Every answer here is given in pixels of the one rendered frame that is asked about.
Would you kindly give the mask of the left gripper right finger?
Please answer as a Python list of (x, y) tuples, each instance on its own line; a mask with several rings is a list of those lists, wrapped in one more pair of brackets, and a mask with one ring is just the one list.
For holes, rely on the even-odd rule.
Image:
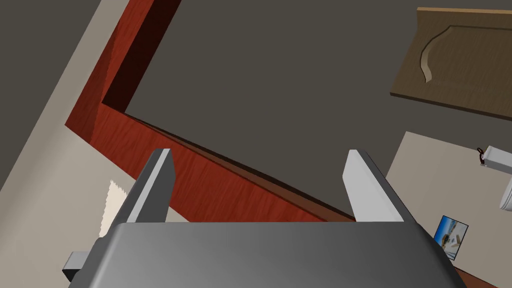
[(366, 151), (348, 151), (342, 180), (356, 221), (416, 222)]

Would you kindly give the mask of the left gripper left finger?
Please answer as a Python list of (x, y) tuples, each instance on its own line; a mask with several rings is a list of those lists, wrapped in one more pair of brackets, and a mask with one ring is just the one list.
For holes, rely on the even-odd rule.
[(164, 223), (175, 180), (171, 150), (154, 150), (117, 212), (115, 224)]

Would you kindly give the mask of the brown wooden door leaf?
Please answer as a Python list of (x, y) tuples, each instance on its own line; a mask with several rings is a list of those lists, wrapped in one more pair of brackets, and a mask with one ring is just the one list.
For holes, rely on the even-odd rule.
[(512, 121), (512, 10), (419, 7), (392, 96)]

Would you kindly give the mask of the blue framed wall picture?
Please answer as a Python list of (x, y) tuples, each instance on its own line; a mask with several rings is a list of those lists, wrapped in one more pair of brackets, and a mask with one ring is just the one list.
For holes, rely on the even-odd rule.
[(433, 239), (439, 244), (446, 256), (454, 261), (465, 238), (469, 226), (443, 215), (436, 228)]

